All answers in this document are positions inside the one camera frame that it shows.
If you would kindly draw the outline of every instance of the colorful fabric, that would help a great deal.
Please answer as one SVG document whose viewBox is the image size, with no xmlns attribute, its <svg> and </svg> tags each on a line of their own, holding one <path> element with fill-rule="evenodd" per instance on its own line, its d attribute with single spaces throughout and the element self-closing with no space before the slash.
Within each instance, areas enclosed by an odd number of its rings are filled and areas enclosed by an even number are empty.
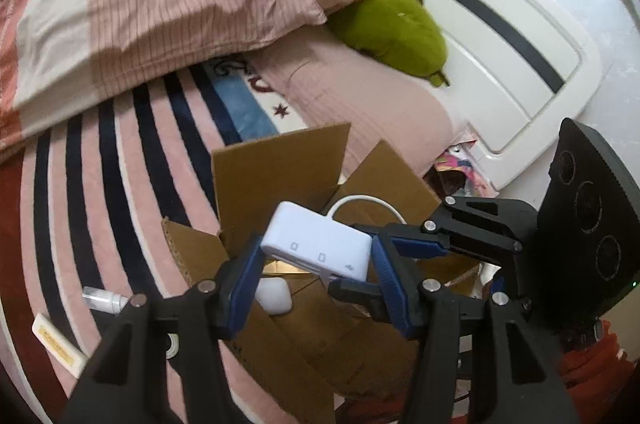
<svg viewBox="0 0 640 424">
<path fill-rule="evenodd" d="M 325 20 L 316 0 L 0 0 L 0 150 L 140 83 Z"/>
<path fill-rule="evenodd" d="M 74 379 L 31 333 L 38 312 L 91 354 L 112 316 L 82 287 L 173 296 L 187 288 L 162 233 L 171 220 L 216 233 L 210 152 L 305 128 L 239 59 L 172 72 L 57 124 L 0 166 L 0 360 L 45 423 Z M 231 389 L 258 422 L 293 422 L 222 346 Z M 169 398 L 184 419 L 179 375 Z"/>
<path fill-rule="evenodd" d="M 438 172 L 444 171 L 460 171 L 466 177 L 464 190 L 458 192 L 458 195 L 465 197 L 482 197 L 495 198 L 498 196 L 491 183 L 485 179 L 482 174 L 474 168 L 473 161 L 468 158 L 465 147 L 468 144 L 457 144 L 447 149 L 433 163 L 433 167 Z"/>
</svg>

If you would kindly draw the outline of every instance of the yellow label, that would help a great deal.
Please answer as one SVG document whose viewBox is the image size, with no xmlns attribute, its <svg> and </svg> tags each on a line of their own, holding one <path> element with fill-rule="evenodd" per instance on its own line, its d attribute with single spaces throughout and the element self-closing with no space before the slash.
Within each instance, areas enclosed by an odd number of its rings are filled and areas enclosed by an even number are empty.
<svg viewBox="0 0 640 424">
<path fill-rule="evenodd" d="M 62 357 L 62 360 L 69 366 L 73 366 L 75 359 L 71 357 L 68 352 L 55 340 L 55 338 L 49 334 L 49 331 L 45 327 L 40 327 L 38 333 L 42 338 L 50 344 L 50 346 L 56 351 L 56 353 Z"/>
</svg>

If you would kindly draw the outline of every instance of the white cable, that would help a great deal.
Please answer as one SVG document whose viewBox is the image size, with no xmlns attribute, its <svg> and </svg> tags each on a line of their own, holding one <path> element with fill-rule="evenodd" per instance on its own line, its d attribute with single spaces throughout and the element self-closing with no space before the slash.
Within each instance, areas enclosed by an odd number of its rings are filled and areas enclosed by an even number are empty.
<svg viewBox="0 0 640 424">
<path fill-rule="evenodd" d="M 462 283 L 465 279 L 471 278 L 474 274 L 478 274 L 478 272 L 479 272 L 479 265 L 476 265 L 475 267 L 469 269 L 468 271 L 466 271 L 465 273 L 461 274 L 457 278 L 454 278 L 451 281 L 447 281 L 444 284 L 444 286 L 445 287 L 453 287 L 454 285 L 457 285 L 458 283 Z"/>
<path fill-rule="evenodd" d="M 368 200 L 369 202 L 375 202 L 381 206 L 386 207 L 389 211 L 391 211 L 400 222 L 406 225 L 406 221 L 402 217 L 402 214 L 398 212 L 398 210 L 393 207 L 389 202 L 385 202 L 381 198 L 372 197 L 370 195 L 348 195 L 344 198 L 338 200 L 334 205 L 331 206 L 326 216 L 333 219 L 335 212 L 340 209 L 347 202 L 352 202 L 353 200 Z"/>
</svg>

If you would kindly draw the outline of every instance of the blue gripper pad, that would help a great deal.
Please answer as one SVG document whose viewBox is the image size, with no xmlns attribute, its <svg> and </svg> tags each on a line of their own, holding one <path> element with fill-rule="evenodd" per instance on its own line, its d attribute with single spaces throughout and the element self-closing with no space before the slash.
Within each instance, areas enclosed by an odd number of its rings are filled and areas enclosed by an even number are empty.
<svg viewBox="0 0 640 424">
<path fill-rule="evenodd" d="M 371 259 L 380 280 L 389 320 L 405 338 L 409 338 L 414 328 L 409 319 L 408 297 L 378 234 L 371 242 Z"/>
<path fill-rule="evenodd" d="M 446 256 L 448 252 L 437 242 L 422 242 L 411 238 L 391 236 L 391 241 L 396 246 L 400 256 L 415 258 L 416 260 L 429 260 L 439 256 Z"/>
<path fill-rule="evenodd" d="M 495 292 L 504 292 L 504 278 L 503 277 L 494 277 L 494 282 L 491 283 L 491 288 L 489 292 L 494 294 Z"/>
<path fill-rule="evenodd" d="M 227 330 L 231 337 L 244 328 L 249 310 L 254 302 L 255 291 L 262 277 L 264 253 L 260 249 L 261 237 L 254 237 L 247 250 L 236 260 L 242 260 L 238 280 L 229 294 Z"/>
</svg>

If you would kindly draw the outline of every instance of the circular speaker hole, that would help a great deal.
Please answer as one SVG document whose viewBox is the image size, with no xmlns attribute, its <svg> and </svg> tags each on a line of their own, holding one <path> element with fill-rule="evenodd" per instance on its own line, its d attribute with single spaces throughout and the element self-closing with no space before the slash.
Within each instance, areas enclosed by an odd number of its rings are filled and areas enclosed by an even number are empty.
<svg viewBox="0 0 640 424">
<path fill-rule="evenodd" d="M 570 151 L 564 150 L 560 154 L 560 180 L 569 185 L 575 177 L 575 159 Z"/>
<path fill-rule="evenodd" d="M 596 269 L 602 279 L 613 279 L 620 268 L 620 245 L 611 235 L 605 236 L 596 250 Z"/>
<path fill-rule="evenodd" d="M 587 234 L 593 232 L 602 216 L 602 200 L 593 182 L 580 184 L 575 195 L 575 217 L 578 225 Z"/>
</svg>

